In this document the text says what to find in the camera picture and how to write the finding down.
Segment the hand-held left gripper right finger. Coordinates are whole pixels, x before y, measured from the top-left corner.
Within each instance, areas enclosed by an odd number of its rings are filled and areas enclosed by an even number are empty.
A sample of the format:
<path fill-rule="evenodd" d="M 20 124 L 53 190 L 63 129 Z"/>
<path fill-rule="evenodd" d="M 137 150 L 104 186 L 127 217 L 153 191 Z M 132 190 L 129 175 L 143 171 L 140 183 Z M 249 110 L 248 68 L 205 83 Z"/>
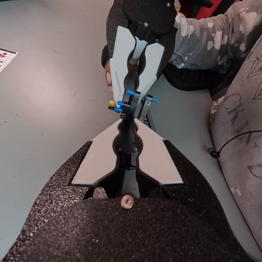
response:
<path fill-rule="evenodd" d="M 134 143 L 136 157 L 136 181 L 141 198 L 147 198 L 155 189 L 183 186 L 184 181 L 175 165 L 164 139 L 134 119 Z"/>

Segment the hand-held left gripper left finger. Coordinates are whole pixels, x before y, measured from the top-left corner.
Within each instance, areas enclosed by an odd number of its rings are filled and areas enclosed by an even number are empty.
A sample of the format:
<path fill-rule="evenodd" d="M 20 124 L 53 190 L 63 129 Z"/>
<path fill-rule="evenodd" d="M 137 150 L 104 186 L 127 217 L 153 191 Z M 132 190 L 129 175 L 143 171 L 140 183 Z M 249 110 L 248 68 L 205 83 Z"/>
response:
<path fill-rule="evenodd" d="M 118 126 L 121 121 L 116 121 L 91 141 L 71 181 L 72 185 L 88 186 L 92 189 L 101 187 L 109 198 L 118 196 L 121 178 L 115 174 L 119 166 L 119 157 L 116 155 L 113 142 L 119 135 Z"/>

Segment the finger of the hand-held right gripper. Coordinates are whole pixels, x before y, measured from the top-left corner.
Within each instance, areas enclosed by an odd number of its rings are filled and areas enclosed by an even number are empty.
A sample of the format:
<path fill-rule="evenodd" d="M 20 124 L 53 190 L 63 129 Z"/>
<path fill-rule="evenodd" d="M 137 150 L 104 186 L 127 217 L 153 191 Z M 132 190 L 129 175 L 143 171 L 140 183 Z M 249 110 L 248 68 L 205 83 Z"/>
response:
<path fill-rule="evenodd" d="M 136 40 L 129 29 L 118 26 L 113 50 L 110 59 L 110 72 L 113 88 L 113 97 L 117 107 L 118 101 L 123 101 L 125 94 L 124 82 L 128 76 L 128 62 L 136 47 Z"/>
<path fill-rule="evenodd" d="M 138 102 L 156 81 L 164 50 L 165 48 L 158 43 L 147 44 L 143 50 L 139 61 L 139 73 L 135 79 L 135 90 L 140 92 Z"/>

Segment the grey black toy brick assembly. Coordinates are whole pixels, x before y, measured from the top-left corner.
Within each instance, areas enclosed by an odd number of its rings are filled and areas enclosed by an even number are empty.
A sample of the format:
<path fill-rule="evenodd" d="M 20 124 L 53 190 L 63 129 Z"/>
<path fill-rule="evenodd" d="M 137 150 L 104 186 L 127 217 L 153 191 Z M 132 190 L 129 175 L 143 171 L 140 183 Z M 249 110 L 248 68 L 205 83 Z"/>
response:
<path fill-rule="evenodd" d="M 136 177 L 139 178 L 138 189 L 140 197 L 147 198 L 152 190 L 156 186 L 150 185 L 149 189 L 145 186 L 149 185 L 145 178 L 142 178 L 141 174 L 137 171 L 137 166 L 132 165 L 132 157 L 136 158 L 137 146 L 135 145 L 135 122 L 134 114 L 136 107 L 139 104 L 138 100 L 141 97 L 141 93 L 137 91 L 127 90 L 127 94 L 130 95 L 128 102 L 117 101 L 116 112 L 120 112 L 120 118 L 123 119 L 123 123 L 120 125 L 120 135 L 114 142 L 117 156 L 119 157 L 119 164 L 117 164 L 117 170 L 113 175 L 117 179 L 117 196 L 121 196 L 124 193 L 124 181 L 125 173 L 127 170 L 135 170 Z"/>

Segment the person's right forearm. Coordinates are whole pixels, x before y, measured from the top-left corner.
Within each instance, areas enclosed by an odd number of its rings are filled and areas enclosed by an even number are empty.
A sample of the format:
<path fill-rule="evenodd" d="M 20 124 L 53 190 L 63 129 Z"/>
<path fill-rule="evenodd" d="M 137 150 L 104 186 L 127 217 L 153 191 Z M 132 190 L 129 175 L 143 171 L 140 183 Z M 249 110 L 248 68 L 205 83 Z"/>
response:
<path fill-rule="evenodd" d="M 175 48 L 169 63 L 179 69 L 225 73 L 261 54 L 262 1 L 234 3 L 224 13 L 200 20 L 178 13 Z"/>

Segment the person's right hand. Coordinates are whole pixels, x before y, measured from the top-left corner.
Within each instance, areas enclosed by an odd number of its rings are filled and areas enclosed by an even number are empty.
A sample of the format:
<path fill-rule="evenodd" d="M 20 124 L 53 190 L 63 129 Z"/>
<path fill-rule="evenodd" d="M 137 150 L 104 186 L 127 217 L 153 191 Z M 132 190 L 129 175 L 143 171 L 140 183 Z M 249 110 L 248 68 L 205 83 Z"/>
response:
<path fill-rule="evenodd" d="M 129 75 L 133 75 L 133 74 L 137 74 L 138 71 L 138 64 L 135 65 L 128 65 L 128 71 L 129 71 Z M 110 91 L 113 93 L 113 87 L 112 87 L 112 78 L 111 78 L 111 72 L 110 72 L 110 60 L 107 61 L 107 63 L 105 64 L 105 78 L 107 81 L 107 85 L 110 89 Z"/>

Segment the red black office chair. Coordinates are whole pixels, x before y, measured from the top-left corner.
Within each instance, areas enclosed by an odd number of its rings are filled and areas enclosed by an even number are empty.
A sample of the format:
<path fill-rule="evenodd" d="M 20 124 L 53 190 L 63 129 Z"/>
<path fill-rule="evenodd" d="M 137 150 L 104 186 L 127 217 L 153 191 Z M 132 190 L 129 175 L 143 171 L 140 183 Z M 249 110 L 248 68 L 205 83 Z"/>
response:
<path fill-rule="evenodd" d="M 200 20 L 224 14 L 235 2 L 239 0 L 179 0 L 179 12 L 186 18 Z"/>

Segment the sticker sheet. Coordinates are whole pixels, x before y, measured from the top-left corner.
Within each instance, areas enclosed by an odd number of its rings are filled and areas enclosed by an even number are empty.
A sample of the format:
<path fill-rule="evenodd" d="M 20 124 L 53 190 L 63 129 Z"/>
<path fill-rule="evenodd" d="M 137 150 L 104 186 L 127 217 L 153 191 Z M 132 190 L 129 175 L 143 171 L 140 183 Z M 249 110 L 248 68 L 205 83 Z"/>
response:
<path fill-rule="evenodd" d="M 0 48 L 0 72 L 2 72 L 18 54 L 18 52 Z"/>

